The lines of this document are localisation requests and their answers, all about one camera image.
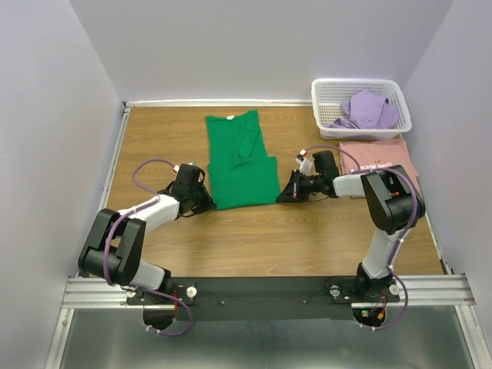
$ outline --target white wall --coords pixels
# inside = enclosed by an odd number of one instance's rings
[[[492,2],[456,0],[404,94],[407,136],[444,257],[466,272],[492,347]]]
[[[404,85],[452,0],[71,0],[126,101],[311,98],[320,77]]]
[[[68,1],[0,3],[0,367],[44,367],[120,99]]]

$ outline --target wooden table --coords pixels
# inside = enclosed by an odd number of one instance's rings
[[[250,108],[133,108],[108,200],[111,209],[150,198],[131,173],[149,158],[176,164],[209,162],[205,116],[239,115]],[[295,155],[322,141],[311,107],[258,108],[268,154],[278,158],[283,188],[298,164]],[[138,180],[165,188],[175,173],[152,163]],[[307,204],[272,204],[209,211],[178,219],[147,234],[143,258],[179,277],[310,276],[354,274],[367,253],[374,225],[364,199],[339,198]],[[395,265],[400,274],[442,274],[425,219],[404,243]]]

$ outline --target laundry basket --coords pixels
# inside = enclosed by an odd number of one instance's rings
[[[363,90],[387,96],[400,113],[393,129],[329,128],[328,125],[345,115],[340,103]],[[324,140],[385,140],[412,128],[410,113],[398,83],[387,79],[322,78],[311,86],[314,117]]]

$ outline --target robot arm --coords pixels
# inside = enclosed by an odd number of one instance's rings
[[[144,236],[168,221],[214,209],[216,204],[204,186],[204,177],[205,173],[199,167],[183,164],[176,180],[159,191],[157,197],[131,209],[99,211],[80,253],[79,269],[103,278],[105,243],[111,227],[123,214],[144,208],[129,215],[116,228],[115,238],[120,242],[117,248],[111,246],[109,249],[109,274],[111,280],[121,286],[131,285],[169,294],[171,272],[141,260]]]
[[[362,296],[382,291],[391,283],[388,267],[393,267],[401,241],[425,214],[422,197],[400,165],[339,175],[331,151],[317,152],[313,159],[317,175],[309,175],[312,165],[305,162],[306,158],[296,157],[301,167],[292,171],[291,180],[277,202],[303,202],[310,194],[319,192],[330,198],[365,197],[376,229],[369,251],[357,269],[357,291]]]

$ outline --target gray floor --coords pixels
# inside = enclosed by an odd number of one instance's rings
[[[397,314],[391,309],[390,319]],[[140,311],[76,311],[61,367],[471,368],[453,307],[413,307],[386,331],[350,321],[197,322],[183,337],[145,331]]]

